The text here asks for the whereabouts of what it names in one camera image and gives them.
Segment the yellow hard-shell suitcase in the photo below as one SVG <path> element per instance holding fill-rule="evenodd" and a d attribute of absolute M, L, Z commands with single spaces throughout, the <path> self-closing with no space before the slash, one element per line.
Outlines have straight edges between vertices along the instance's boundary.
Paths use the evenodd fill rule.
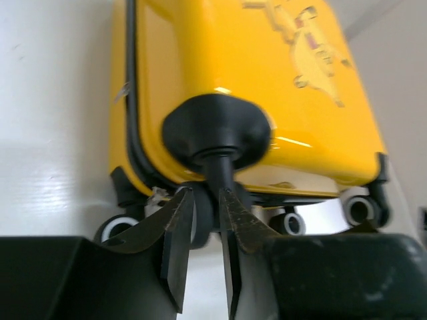
<path fill-rule="evenodd" d="M 339 198 L 351 227 L 384 227 L 387 152 L 327 1 L 114 1 L 109 174 L 124 213 L 98 243 L 182 188 L 195 197 L 191 246 L 219 231 L 218 193 L 277 209 L 268 225 L 305 233 L 295 207 Z"/>

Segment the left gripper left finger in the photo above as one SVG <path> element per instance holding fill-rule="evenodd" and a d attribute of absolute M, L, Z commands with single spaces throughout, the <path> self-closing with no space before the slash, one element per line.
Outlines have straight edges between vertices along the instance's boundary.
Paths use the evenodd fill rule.
<path fill-rule="evenodd" d="M 193 192 L 96 244 L 1 239 L 2 319 L 175 319 L 183 311 Z"/>

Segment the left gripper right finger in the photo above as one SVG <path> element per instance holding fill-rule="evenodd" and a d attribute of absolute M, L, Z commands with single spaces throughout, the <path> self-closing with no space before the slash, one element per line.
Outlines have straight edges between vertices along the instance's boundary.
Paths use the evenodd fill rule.
<path fill-rule="evenodd" d="M 230 319 L 425 319 L 426 250 L 402 234 L 280 235 L 227 189 Z"/>

